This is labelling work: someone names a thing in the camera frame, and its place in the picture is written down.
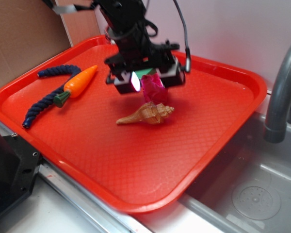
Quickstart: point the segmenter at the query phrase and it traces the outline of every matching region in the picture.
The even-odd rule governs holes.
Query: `red tray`
[[[105,84],[103,61],[116,52],[103,36],[93,37],[22,75],[0,89],[0,120],[110,206],[153,211],[184,192],[264,100],[266,85],[250,71],[193,56],[186,84],[169,89],[175,111],[164,124],[118,126],[145,100],[142,92],[120,95]],[[24,129],[31,105],[69,77],[39,79],[37,72],[62,64],[98,65],[98,72],[81,96]]]

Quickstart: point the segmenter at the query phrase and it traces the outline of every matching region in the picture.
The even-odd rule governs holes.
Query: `stainless steel sink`
[[[264,119],[255,113],[180,199],[224,232],[291,233],[291,125],[272,144]]]

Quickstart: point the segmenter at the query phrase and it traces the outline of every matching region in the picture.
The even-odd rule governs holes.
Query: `tray rim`
[[[12,95],[13,93],[22,89],[29,83],[34,82],[38,78],[36,77],[35,79],[27,80],[26,77],[28,77],[29,74],[37,73],[39,70],[47,68],[47,67],[61,65],[64,63],[63,60],[68,61],[69,59],[73,58],[75,55],[91,47],[99,46],[99,45],[108,45],[108,44],[110,43],[106,40],[105,36],[103,35],[94,36],[94,37],[84,40],[83,42],[80,42],[76,46],[71,47],[65,50],[64,52],[56,55],[55,57],[45,61],[44,63],[38,65],[37,67],[33,68],[32,70],[26,72],[25,74],[21,75],[20,77],[16,78],[12,82],[0,88],[0,104],[4,102],[4,100],[6,99],[6,96]],[[184,53],[176,51],[174,52],[174,55],[180,60],[180,62],[183,63],[185,61]],[[217,72],[217,73],[223,72],[225,77],[222,77],[222,75],[217,76],[217,77],[227,79],[226,77],[228,76],[229,77],[228,80],[232,79],[232,81],[233,79],[236,79],[236,77],[231,77],[230,75],[234,74],[236,76],[236,73],[237,73],[237,77],[238,78],[241,77],[241,82],[239,79],[237,79],[237,81],[247,86],[254,95],[254,99],[250,103],[248,108],[242,112],[242,114],[233,122],[233,124],[224,132],[224,134],[206,153],[206,154],[212,153],[215,156],[220,151],[220,149],[229,141],[229,139],[237,132],[237,130],[254,113],[255,109],[263,102],[267,94],[267,87],[263,78],[252,71],[248,71],[245,69],[241,69],[238,67],[234,67],[231,65],[219,63],[216,61],[212,61],[209,59],[192,55],[192,67],[195,67],[195,66],[202,68],[203,72],[209,73],[215,76],[217,75],[214,72]],[[5,116],[2,112],[0,112],[0,121],[4,125],[6,125],[8,128],[10,128],[13,132],[16,132],[22,137],[24,137],[34,147],[36,148],[43,147],[41,142],[36,140],[35,137],[32,137],[28,133],[28,131],[22,128],[21,125],[15,124],[12,118]],[[85,188],[89,189],[90,191],[91,191],[90,187],[93,186],[93,182],[94,182],[96,186],[96,190],[94,192],[95,195],[97,195],[99,198],[101,198],[102,200],[104,200],[109,205],[113,206],[114,208],[126,213],[133,214],[133,213],[144,213],[144,212],[153,211],[178,199],[181,196],[181,194],[184,192],[185,188],[190,185],[190,183],[194,180],[194,178],[196,178],[201,173],[201,171],[207,166],[207,164],[212,159],[213,158],[209,160],[208,156],[203,156],[198,162],[198,164],[196,164],[191,169],[191,171],[189,171],[188,175],[184,179],[182,179],[182,181],[180,181],[177,184],[177,186],[168,195],[166,195],[164,198],[158,201],[155,201],[153,203],[148,203],[148,204],[132,204],[132,203],[124,202],[120,199],[115,198],[115,196],[112,195],[110,191],[107,190],[105,187],[89,179],[85,174],[81,173],[78,170],[75,170],[73,167],[70,167],[68,165],[62,166],[61,164],[59,164],[58,162],[54,162],[53,160],[51,160],[50,162],[55,164],[63,172],[71,176],[73,179],[75,179],[75,177],[81,178],[82,185]]]

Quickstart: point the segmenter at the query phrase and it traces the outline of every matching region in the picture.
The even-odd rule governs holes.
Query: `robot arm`
[[[155,68],[159,72],[165,87],[185,83],[184,72],[189,72],[190,68],[182,67],[171,53],[172,50],[179,49],[179,44],[166,41],[165,44],[158,45],[150,41],[150,37],[155,36],[158,29],[145,19],[146,8],[142,0],[93,0],[89,7],[70,5],[50,8],[62,14],[65,10],[69,13],[94,10],[98,5],[108,23],[106,36],[116,43],[119,50],[118,54],[107,58],[105,64],[115,76],[112,83],[121,94],[136,91],[126,88],[131,82],[133,72],[148,68]],[[148,34],[147,26],[155,31],[154,35]]]

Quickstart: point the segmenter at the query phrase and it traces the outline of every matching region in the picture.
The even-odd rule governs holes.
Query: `white wall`
[[[191,54],[245,68],[272,89],[291,45],[291,0],[178,0],[188,27]],[[99,10],[102,33],[107,25]],[[172,0],[150,1],[146,18],[156,24],[154,42],[179,42],[183,27]]]

